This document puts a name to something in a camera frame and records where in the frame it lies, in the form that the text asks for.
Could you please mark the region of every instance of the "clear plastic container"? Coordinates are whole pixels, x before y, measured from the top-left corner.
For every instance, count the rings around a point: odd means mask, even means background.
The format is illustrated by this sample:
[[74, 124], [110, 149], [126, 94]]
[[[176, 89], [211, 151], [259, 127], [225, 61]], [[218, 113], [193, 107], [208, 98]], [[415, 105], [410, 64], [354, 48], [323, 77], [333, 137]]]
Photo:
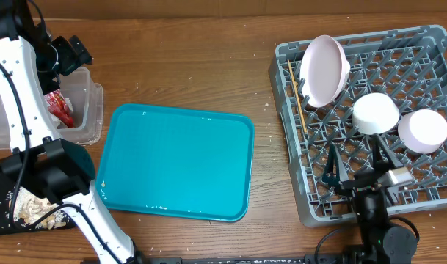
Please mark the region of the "clear plastic container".
[[[77, 144], [93, 144], [101, 138], [103, 126], [103, 87], [95, 84], [90, 72], [80, 67], [69, 76], [61, 76], [60, 91], [69, 98], [73, 105], [75, 128], [64, 128], [58, 131], [62, 137]], [[0, 97], [0, 150], [10, 148], [10, 130], [8, 120]]]

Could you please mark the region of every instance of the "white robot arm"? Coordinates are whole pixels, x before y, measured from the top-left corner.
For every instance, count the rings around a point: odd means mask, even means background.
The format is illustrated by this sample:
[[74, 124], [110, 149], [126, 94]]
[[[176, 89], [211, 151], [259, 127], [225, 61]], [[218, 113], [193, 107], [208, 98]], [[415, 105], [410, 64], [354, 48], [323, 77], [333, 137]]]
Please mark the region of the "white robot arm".
[[[0, 163], [2, 173], [14, 181], [24, 176], [22, 182], [19, 180], [24, 188], [60, 204], [91, 243], [101, 263], [142, 263], [141, 253], [118, 227], [95, 189], [91, 158], [83, 147], [61, 139], [44, 103], [44, 93], [52, 90], [52, 84], [53, 89], [57, 88], [52, 76], [67, 75], [92, 58], [77, 38], [74, 44], [62, 37], [51, 42], [50, 37], [44, 37], [44, 31], [42, 24], [34, 25], [26, 0], [0, 4], [0, 96], [10, 123], [12, 151], [12, 156]], [[13, 89], [18, 93], [18, 102]], [[30, 143], [28, 151], [25, 136]], [[24, 172], [21, 167], [26, 161], [22, 157], [28, 153], [34, 154], [27, 158], [29, 164], [24, 165]], [[38, 161], [37, 155], [45, 155], [46, 159]]]

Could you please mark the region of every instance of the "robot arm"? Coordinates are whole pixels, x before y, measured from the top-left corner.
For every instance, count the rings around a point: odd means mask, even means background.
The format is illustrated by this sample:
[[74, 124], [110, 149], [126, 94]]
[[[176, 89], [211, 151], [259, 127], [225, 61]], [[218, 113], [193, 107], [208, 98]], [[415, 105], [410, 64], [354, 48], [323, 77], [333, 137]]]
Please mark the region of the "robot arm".
[[[101, 263], [141, 263], [140, 252], [118, 227], [95, 189], [95, 168], [87, 151], [61, 139], [44, 103], [44, 93], [57, 88], [52, 85], [53, 77], [68, 75], [92, 58], [77, 37], [71, 39], [71, 45], [63, 37], [50, 42], [43, 30], [34, 26], [26, 0], [0, 1], [0, 63], [18, 93], [32, 153], [21, 185], [38, 197], [61, 205], [91, 243]], [[46, 69], [38, 70], [40, 64]], [[2, 173], [16, 181], [26, 145], [17, 103], [1, 70], [0, 96], [10, 123], [13, 153], [0, 165]], [[39, 161], [39, 155], [46, 158]]]
[[[345, 263], [411, 263], [419, 242], [418, 231], [406, 219], [389, 217], [387, 207], [397, 202], [398, 186], [411, 183], [413, 176], [379, 135], [372, 139], [372, 170], [357, 172], [350, 180], [337, 147], [331, 144], [321, 178], [336, 194], [348, 197], [356, 213], [363, 244], [346, 248]], [[405, 222], [414, 233], [392, 219]]]

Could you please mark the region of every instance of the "cable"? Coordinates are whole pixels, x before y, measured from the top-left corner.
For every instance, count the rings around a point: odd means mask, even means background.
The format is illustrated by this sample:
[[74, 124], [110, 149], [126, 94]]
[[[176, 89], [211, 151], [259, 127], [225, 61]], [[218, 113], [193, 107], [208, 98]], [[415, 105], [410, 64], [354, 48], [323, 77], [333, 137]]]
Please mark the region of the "cable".
[[16, 91], [15, 84], [12, 82], [11, 74], [6, 71], [3, 65], [0, 63], [0, 71], [4, 74], [4, 77], [8, 80], [8, 84], [11, 87], [12, 95], [15, 98], [16, 106], [18, 107], [19, 118], [21, 120], [21, 125], [23, 127], [24, 141], [26, 144], [26, 149], [23, 154], [23, 164], [21, 166], [21, 170], [19, 171], [18, 180], [16, 180], [15, 190], [12, 194], [11, 198], [11, 207], [10, 213], [8, 216], [9, 221], [13, 224], [14, 227], [19, 228], [18, 223], [14, 221], [14, 212], [15, 212], [15, 203], [18, 198], [19, 187], [21, 187], [21, 182], [23, 180], [23, 176], [26, 173], [27, 161], [29, 158], [29, 149], [30, 149], [30, 141], [29, 141], [29, 130], [27, 129], [26, 119], [24, 118], [23, 106], [21, 105], [21, 101], [19, 99], [18, 91]]
[[324, 243], [324, 242], [325, 242], [331, 235], [334, 235], [334, 234], [336, 234], [336, 233], [338, 233], [338, 232], [342, 232], [342, 231], [349, 230], [349, 229], [351, 229], [351, 228], [353, 228], [353, 227], [355, 227], [355, 226], [356, 226], [355, 224], [352, 224], [352, 225], [349, 225], [349, 226], [346, 226], [346, 227], [338, 228], [338, 229], [336, 229], [336, 230], [333, 230], [333, 231], [327, 233], [327, 235], [325, 235], [325, 236], [319, 241], [318, 246], [316, 246], [316, 250], [314, 251], [314, 263], [315, 263], [315, 264], [319, 264], [318, 255], [319, 255], [319, 250], [321, 249], [321, 245], [322, 245], [322, 244], [323, 244], [323, 243]]
[[102, 245], [102, 247], [112, 256], [112, 258], [119, 264], [121, 264], [119, 258], [117, 256], [115, 256], [115, 254], [112, 252], [112, 250], [107, 246], [107, 243], [104, 243], [103, 239], [100, 237], [98, 231], [96, 230], [96, 228], [94, 228], [94, 225], [92, 225], [91, 220], [87, 217], [86, 213], [78, 206], [78, 205], [72, 205], [72, 204], [63, 204], [63, 205], [59, 205], [57, 207], [55, 207], [54, 209], [50, 210], [48, 213], [46, 213], [45, 215], [43, 215], [41, 218], [39, 218], [36, 222], [34, 222], [33, 224], [30, 224], [26, 227], [22, 227], [25, 230], [30, 230], [32, 228], [35, 228], [38, 224], [40, 224], [40, 222], [44, 221], [45, 219], [47, 219], [50, 215], [52, 215], [53, 213], [57, 212], [58, 210], [62, 209], [62, 208], [73, 208], [76, 209], [77, 212], [79, 212], [81, 214], [81, 216], [83, 216], [84, 220], [88, 223], [88, 225], [91, 228], [92, 233], [95, 235], [95, 237], [98, 239], [99, 243]]
[[421, 237], [419, 235], [419, 231], [417, 230], [417, 228], [415, 227], [415, 225], [411, 221], [409, 221], [406, 218], [401, 217], [401, 216], [391, 216], [390, 220], [399, 220], [399, 221], [407, 224], [414, 231], [415, 239], [419, 243], [419, 240], [421, 239]]
[[112, 256], [112, 258], [117, 263], [121, 263], [120, 260], [117, 258], [117, 256], [115, 256], [114, 253], [112, 252], [112, 250], [107, 246], [107, 244], [104, 243], [104, 241], [100, 237], [98, 231], [96, 230], [96, 228], [94, 228], [94, 225], [92, 224], [91, 220], [87, 217], [86, 213], [78, 205], [70, 205], [70, 204], [59, 205], [56, 208], [54, 208], [53, 210], [50, 210], [48, 213], [43, 215], [35, 223], [30, 224], [29, 226], [26, 226], [26, 227], [22, 227], [14, 221], [14, 209], [15, 209], [16, 199], [18, 198], [19, 188], [21, 187], [21, 182], [23, 180], [23, 176], [26, 173], [26, 166], [27, 166], [28, 159], [29, 159], [29, 149], [30, 149], [29, 130], [27, 129], [27, 124], [26, 124], [26, 119], [24, 117], [23, 107], [22, 107], [21, 101], [19, 99], [18, 91], [16, 90], [16, 87], [15, 87], [14, 83], [12, 82], [11, 74], [6, 71], [6, 68], [4, 68], [1, 63], [0, 63], [0, 70], [4, 74], [4, 77], [8, 80], [8, 84], [10, 85], [11, 90], [12, 90], [12, 95], [15, 98], [16, 106], [18, 107], [19, 118], [21, 119], [21, 125], [23, 127], [24, 140], [26, 143], [26, 149], [24, 150], [23, 164], [19, 171], [19, 176], [18, 176], [18, 179], [16, 180], [16, 184], [15, 184], [15, 190], [14, 190], [14, 192], [12, 194], [12, 198], [11, 198], [10, 213], [8, 216], [9, 221], [13, 224], [14, 228], [16, 228], [16, 229], [30, 230], [31, 228], [35, 228], [40, 222], [47, 219], [50, 215], [52, 215], [53, 213], [55, 213], [56, 211], [58, 211], [61, 208], [66, 208], [66, 207], [74, 208], [74, 209], [76, 209], [76, 211], [80, 212], [80, 214], [83, 216], [84, 220], [88, 223], [92, 233], [94, 234], [96, 239], [99, 241], [99, 243], [102, 245], [102, 247]]
[[27, 0], [29, 3], [31, 3], [34, 8], [37, 10], [37, 13], [39, 14], [39, 18], [40, 18], [40, 26], [42, 29], [42, 34], [46, 34], [47, 33], [47, 27], [46, 27], [46, 22], [44, 21], [44, 17], [42, 15], [42, 12], [40, 11], [40, 8], [35, 4], [35, 2], [33, 0]]

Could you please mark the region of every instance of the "teal tray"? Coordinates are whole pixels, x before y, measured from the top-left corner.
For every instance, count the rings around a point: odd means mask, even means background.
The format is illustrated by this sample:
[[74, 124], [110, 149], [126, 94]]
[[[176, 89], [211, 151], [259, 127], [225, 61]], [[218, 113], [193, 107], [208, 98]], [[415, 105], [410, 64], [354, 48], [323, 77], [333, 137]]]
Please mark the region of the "teal tray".
[[122, 105], [96, 187], [110, 209], [238, 221], [247, 211], [254, 134], [237, 114]]

